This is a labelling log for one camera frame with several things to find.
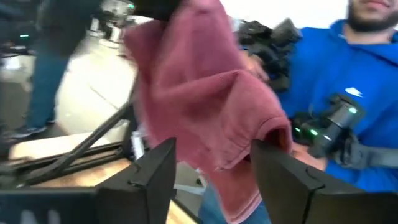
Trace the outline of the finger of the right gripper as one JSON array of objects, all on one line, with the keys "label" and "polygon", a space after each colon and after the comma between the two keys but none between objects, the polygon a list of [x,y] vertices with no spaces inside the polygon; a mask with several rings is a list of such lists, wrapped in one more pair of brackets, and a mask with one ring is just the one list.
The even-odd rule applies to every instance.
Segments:
[{"label": "finger of the right gripper", "polygon": [[134,15],[168,21],[182,0],[133,0]]}]

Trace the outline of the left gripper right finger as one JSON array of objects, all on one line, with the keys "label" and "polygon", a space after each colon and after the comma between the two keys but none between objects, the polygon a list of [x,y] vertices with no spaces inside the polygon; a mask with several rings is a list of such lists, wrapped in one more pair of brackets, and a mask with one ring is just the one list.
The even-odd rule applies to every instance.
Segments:
[{"label": "left gripper right finger", "polygon": [[273,224],[397,224],[395,192],[365,192],[260,140],[250,157]]}]

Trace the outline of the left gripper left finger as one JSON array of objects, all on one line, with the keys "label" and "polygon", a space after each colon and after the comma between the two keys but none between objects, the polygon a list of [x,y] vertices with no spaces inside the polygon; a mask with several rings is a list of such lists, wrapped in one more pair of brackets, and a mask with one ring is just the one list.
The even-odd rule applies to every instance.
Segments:
[{"label": "left gripper left finger", "polygon": [[174,194],[176,139],[93,187],[31,187],[5,177],[1,223],[165,223]]}]

